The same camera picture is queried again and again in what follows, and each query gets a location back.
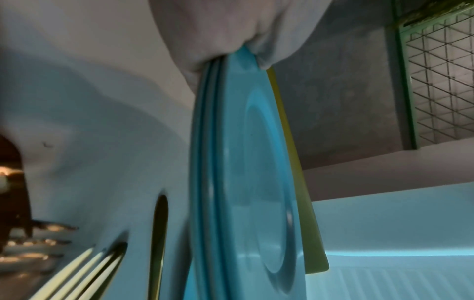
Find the wire rack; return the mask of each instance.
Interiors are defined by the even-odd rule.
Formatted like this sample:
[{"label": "wire rack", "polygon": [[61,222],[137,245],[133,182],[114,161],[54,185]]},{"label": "wire rack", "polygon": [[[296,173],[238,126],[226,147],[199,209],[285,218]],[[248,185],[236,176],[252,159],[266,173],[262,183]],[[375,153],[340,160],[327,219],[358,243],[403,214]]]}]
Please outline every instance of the wire rack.
[{"label": "wire rack", "polygon": [[474,137],[474,8],[405,36],[419,146]]}]

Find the metal mesh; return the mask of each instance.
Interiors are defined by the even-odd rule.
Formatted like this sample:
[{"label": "metal mesh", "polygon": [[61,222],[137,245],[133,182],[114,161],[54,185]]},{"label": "metal mesh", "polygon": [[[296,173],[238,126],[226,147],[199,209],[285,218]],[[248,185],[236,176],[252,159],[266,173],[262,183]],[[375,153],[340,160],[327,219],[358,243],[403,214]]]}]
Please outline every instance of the metal mesh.
[{"label": "metal mesh", "polygon": [[474,137],[474,9],[405,42],[420,146]]}]

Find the concrete floor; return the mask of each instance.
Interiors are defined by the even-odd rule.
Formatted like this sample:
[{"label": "concrete floor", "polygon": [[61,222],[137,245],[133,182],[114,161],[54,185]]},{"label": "concrete floor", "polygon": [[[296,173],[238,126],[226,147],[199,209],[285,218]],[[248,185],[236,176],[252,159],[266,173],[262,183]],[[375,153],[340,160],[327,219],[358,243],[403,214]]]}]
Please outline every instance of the concrete floor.
[{"label": "concrete floor", "polygon": [[304,169],[410,148],[390,0],[335,0],[275,65]]}]

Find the green frame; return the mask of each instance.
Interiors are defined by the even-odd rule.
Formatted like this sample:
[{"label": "green frame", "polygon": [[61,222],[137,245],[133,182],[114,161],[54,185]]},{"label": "green frame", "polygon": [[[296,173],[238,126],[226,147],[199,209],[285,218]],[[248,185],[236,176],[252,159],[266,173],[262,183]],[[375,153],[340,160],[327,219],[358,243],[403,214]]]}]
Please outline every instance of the green frame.
[{"label": "green frame", "polygon": [[[402,5],[400,0],[392,0],[393,6],[393,17],[394,20],[397,20],[402,15]],[[397,53],[399,58],[399,66],[402,74],[403,79],[403,95],[405,97],[405,104],[408,114],[408,121],[410,126],[410,141],[412,149],[420,149],[420,142],[418,137],[418,124],[417,124],[417,117],[416,117],[416,110],[413,101],[413,90],[411,87],[411,75],[408,70],[408,54],[406,52],[405,41],[410,34],[419,32],[425,29],[428,26],[432,26],[436,23],[440,23],[444,20],[447,20],[453,16],[456,16],[460,13],[463,13],[467,10],[474,8],[474,4],[468,7],[463,7],[461,9],[457,9],[452,11],[451,13],[445,14],[441,17],[435,18],[433,20],[429,20],[422,23],[412,24],[409,26],[399,26],[396,28],[396,43],[397,43]]]}]

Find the blue plate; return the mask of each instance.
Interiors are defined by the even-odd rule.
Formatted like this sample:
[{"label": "blue plate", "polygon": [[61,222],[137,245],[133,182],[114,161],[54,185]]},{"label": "blue plate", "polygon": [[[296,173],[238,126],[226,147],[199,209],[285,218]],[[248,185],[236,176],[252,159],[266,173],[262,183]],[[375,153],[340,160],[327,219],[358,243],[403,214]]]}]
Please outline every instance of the blue plate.
[{"label": "blue plate", "polygon": [[245,48],[209,70],[191,147],[199,296],[306,299],[293,177],[267,74]]}]

